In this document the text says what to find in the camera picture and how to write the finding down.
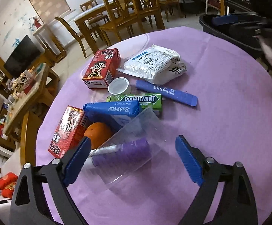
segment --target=blue probiotics stick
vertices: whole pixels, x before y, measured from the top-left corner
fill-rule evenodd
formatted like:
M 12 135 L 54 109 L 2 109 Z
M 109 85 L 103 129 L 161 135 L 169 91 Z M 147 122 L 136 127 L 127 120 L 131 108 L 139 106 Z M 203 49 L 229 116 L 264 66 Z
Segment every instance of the blue probiotics stick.
M 172 99 L 174 101 L 178 101 L 180 103 L 190 105 L 190 106 L 197 106 L 197 97 L 186 92 L 169 89 L 164 86 L 153 85 L 144 80 L 137 80 L 136 81 L 136 88 L 149 92 L 149 93 L 157 93 L 161 94 L 162 96 Z

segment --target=red milk carton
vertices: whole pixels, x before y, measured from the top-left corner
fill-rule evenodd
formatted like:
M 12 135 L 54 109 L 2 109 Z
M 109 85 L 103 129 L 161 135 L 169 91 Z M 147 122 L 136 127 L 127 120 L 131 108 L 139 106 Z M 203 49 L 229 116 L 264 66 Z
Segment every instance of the red milk carton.
M 62 158 L 67 150 L 78 145 L 90 123 L 82 109 L 68 106 L 58 124 L 49 152 Z
M 83 81 L 89 89 L 106 89 L 114 79 L 119 64 L 120 54 L 117 48 L 97 51 Z

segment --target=round table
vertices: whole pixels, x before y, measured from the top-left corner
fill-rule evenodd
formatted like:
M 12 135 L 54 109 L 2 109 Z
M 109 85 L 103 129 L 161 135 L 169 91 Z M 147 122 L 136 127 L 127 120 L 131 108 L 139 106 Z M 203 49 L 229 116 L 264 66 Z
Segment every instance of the round table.
M 188 27 L 140 35 L 112 48 L 128 59 L 153 44 L 177 51 L 186 61 L 187 72 L 166 86 L 196 95 L 197 108 L 164 100 L 161 120 L 170 129 L 170 141 L 163 150 L 99 194 L 89 190 L 80 173 L 68 187 L 73 201 L 93 225 L 177 225 L 199 188 L 175 151 L 174 140 L 183 134 L 193 147 L 219 163 L 243 162 L 261 224 L 272 212 L 272 78 L 237 46 Z M 89 63 L 68 78 L 47 113 L 37 136 L 37 165 L 53 159 L 48 147 L 67 105 L 82 108 L 85 103 L 106 100 L 107 90 L 90 90 L 81 79 Z M 135 85 L 135 77 L 125 77 Z M 53 218 L 60 222 L 47 185 L 44 190 Z M 217 192 L 206 221 L 212 219 L 219 199 Z

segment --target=television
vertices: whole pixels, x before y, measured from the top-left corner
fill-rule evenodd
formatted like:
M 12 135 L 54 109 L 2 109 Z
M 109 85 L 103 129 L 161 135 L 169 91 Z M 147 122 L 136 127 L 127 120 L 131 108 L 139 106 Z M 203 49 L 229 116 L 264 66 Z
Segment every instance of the television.
M 18 78 L 22 72 L 31 66 L 32 62 L 39 57 L 40 54 L 40 50 L 26 35 L 6 61 L 4 68 L 14 78 Z

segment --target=doublemint gum pack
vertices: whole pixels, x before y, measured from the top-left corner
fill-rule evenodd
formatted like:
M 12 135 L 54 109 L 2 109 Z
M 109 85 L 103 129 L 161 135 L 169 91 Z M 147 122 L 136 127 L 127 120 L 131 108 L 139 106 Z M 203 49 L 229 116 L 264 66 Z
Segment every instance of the doublemint gum pack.
M 108 96 L 107 102 L 111 101 L 133 101 L 137 100 L 140 103 L 142 109 L 151 106 L 157 116 L 162 111 L 162 95 L 161 94 L 140 94 L 140 95 L 118 95 Z

